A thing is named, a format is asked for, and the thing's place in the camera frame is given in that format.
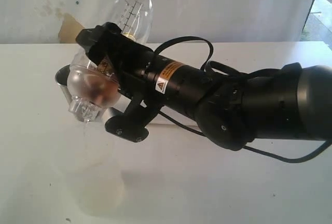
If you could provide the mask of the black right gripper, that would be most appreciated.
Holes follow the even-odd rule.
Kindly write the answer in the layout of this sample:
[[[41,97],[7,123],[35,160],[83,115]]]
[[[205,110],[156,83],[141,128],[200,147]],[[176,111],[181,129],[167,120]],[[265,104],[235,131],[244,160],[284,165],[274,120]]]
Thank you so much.
[[[120,92],[131,101],[127,110],[141,108],[144,101],[152,110],[160,110],[161,103],[149,92],[148,73],[161,53],[136,43],[123,36],[117,24],[106,22],[92,29],[83,29],[76,37],[88,59],[99,65],[107,57],[115,68],[120,83]]]

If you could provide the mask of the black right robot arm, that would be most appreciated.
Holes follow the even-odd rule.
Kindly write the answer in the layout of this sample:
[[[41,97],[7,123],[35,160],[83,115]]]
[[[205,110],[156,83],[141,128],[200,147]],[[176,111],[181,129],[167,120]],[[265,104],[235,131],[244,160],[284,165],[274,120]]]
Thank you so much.
[[[130,99],[124,113],[107,120],[107,132],[140,142],[147,125],[168,107],[193,120],[217,146],[237,151],[257,138],[301,139],[331,144],[331,68],[281,69],[243,73],[210,58],[200,68],[161,55],[185,36],[157,49],[138,44],[107,22],[80,31],[76,42],[90,61],[107,60],[120,93]]]

